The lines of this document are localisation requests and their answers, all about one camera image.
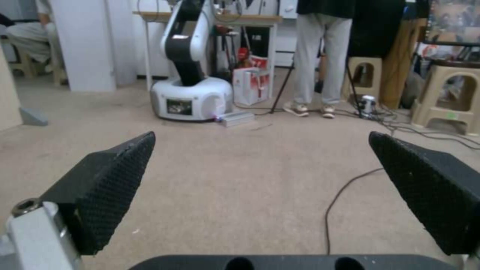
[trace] cardboard box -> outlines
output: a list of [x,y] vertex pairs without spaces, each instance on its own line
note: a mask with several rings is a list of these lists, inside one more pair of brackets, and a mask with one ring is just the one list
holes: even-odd
[[270,74],[256,67],[240,68],[233,72],[235,102],[250,106],[268,99]]

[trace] black shirt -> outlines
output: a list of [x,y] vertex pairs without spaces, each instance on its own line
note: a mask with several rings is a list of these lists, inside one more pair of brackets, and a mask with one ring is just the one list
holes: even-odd
[[353,18],[355,0],[298,0],[297,13],[321,13],[340,18]]

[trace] wooden table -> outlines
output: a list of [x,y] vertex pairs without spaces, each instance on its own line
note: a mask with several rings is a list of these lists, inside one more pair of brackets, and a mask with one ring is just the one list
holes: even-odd
[[[147,90],[150,91],[152,86],[152,73],[150,70],[150,45],[148,39],[148,23],[155,22],[166,24],[170,20],[170,12],[133,12],[133,14],[140,15],[144,21],[145,29],[145,65],[146,65],[146,78],[147,78]],[[237,14],[223,14],[217,15],[215,24],[227,25],[227,26],[257,26],[268,27],[270,29],[270,39],[268,42],[268,70],[270,71],[270,86],[269,86],[269,98],[272,97],[274,70],[275,70],[275,38],[278,29],[278,24],[282,22],[281,16],[265,16],[265,15],[241,15]]]

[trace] gray sweatpants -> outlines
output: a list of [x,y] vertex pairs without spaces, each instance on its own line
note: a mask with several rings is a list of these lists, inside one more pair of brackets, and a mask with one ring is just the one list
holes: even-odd
[[297,103],[308,104],[312,101],[321,38],[324,38],[327,55],[322,101],[324,104],[336,104],[340,101],[351,26],[351,19],[320,13],[298,15],[294,93]]
[[63,67],[60,40],[54,23],[12,25],[6,30],[9,40],[40,63],[52,58],[52,64]]

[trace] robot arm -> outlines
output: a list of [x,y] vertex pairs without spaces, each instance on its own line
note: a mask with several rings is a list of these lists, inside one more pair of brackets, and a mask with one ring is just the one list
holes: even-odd
[[[180,1],[163,34],[160,49],[175,64],[183,86],[194,86],[204,80],[200,60],[215,21],[211,4],[211,0]],[[193,30],[188,22],[196,22]]]

